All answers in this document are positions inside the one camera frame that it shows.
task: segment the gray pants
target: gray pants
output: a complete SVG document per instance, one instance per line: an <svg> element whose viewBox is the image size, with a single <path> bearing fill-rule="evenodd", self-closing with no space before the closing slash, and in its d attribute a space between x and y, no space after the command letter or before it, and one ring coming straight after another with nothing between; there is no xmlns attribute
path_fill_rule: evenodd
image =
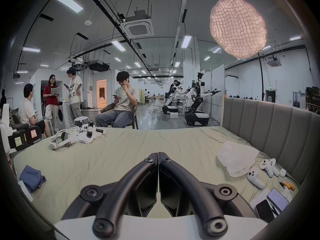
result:
<svg viewBox="0 0 320 240"><path fill-rule="evenodd" d="M72 123L76 118L82 117L81 110L80 110L80 102L76 102L69 105L69 111L70 111L70 118L72 120Z"/></svg>
<svg viewBox="0 0 320 240"><path fill-rule="evenodd" d="M132 113L124 110L109 110L96 116L96 126L108 127L108 124L114 122L114 128L125 128L132 122Z"/></svg>

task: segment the black shorts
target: black shorts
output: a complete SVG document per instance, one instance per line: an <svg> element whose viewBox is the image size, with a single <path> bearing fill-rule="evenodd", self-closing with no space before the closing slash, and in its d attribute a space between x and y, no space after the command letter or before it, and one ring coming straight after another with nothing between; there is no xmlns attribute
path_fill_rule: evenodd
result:
<svg viewBox="0 0 320 240"><path fill-rule="evenodd" d="M41 120L40 122L37 122L35 125L36 125L36 126L39 126L40 131L41 131L41 134L44 134L44 132L45 132L45 127L46 127L45 121L44 121L44 120Z"/></svg>

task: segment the red shirt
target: red shirt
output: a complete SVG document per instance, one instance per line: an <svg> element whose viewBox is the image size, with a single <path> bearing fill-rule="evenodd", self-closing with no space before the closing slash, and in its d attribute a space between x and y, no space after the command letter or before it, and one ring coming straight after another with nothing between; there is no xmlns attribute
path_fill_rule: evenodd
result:
<svg viewBox="0 0 320 240"><path fill-rule="evenodd" d="M43 94L50 94L50 93L51 93L51 91L50 91L50 89L49 89L49 85L47 84L47 86L44 88ZM57 97L55 97L55 96L49 96L49 97L47 97L47 100L46 100L46 102L45 102L45 105L48 106L48 105L50 105L50 104L53 104L53 105L58 106L58 99L57 99Z"/></svg>

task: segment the plastic bag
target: plastic bag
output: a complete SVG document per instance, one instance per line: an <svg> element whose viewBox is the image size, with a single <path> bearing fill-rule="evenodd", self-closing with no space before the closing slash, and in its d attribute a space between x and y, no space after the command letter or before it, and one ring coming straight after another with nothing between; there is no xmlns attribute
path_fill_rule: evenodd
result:
<svg viewBox="0 0 320 240"><path fill-rule="evenodd" d="M226 141L218 151L218 159L232 177L245 175L255 163L259 150L232 141Z"/></svg>

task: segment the ceiling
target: ceiling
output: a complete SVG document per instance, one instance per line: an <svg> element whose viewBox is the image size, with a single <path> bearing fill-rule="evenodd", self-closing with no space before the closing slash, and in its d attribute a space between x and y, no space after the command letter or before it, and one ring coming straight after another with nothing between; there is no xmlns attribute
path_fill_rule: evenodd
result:
<svg viewBox="0 0 320 240"><path fill-rule="evenodd" d="M22 52L20 62L23 60L26 63L26 65L22 65L22 69L35 71L40 67L40 64L47 64L49 69L59 70L67 65L65 63L69 59L70 52L76 51L79 54L85 50L109 44L112 38L113 40L123 40L121 34L117 29L114 29L113 24L100 8L96 7L93 0L74 1L83 7L83 10L78 14L56 0L51 0L47 4L42 13L54 18L54 20L50 22L39 18L35 22L28 36L26 46L37 47L41 51L40 53ZM136 9L144 9L146 12L148 10L148 0L132 0L131 5L131 0L106 1L114 8L115 13L118 12L124 14L124 16L126 16L127 12L128 16L133 16ZM168 74L171 66L170 62L181 1L150 0L149 15L152 16L154 36L133 40L134 43L139 42L141 45L141 49L137 49L137 52L146 55L144 59L146 64L150 65L150 68L161 69L161 72L157 74ZM236 58L225 51L212 53L217 44L210 34L209 15L217 1L187 0L185 24L182 24L179 34L180 38L185 33L197 37L201 69L205 70L236 61ZM274 46L274 40L278 43L285 43L292 36L303 36L302 30L292 23L290 17L287 17L275 1L246 1L251 3L264 18L268 30L268 43L272 46ZM113 15L103 0L101 3L110 15ZM86 26L84 22L89 19L92 24ZM86 36L88 40L75 35L78 32ZM126 49L124 52L120 52L114 45L111 45L88 53L84 57L89 60L99 59L105 63L110 63L110 67L117 70L128 70L126 67L128 65L131 67L128 70L130 75L141 75L141 70L144 68L143 64L127 43L122 45ZM178 47L176 52L175 61L182 62L182 49ZM117 62L114 59L115 57L119 58L121 62ZM134 62L139 62L142 68L135 66ZM182 63L179 68L175 69L177 69L176 74L183 75Z"/></svg>

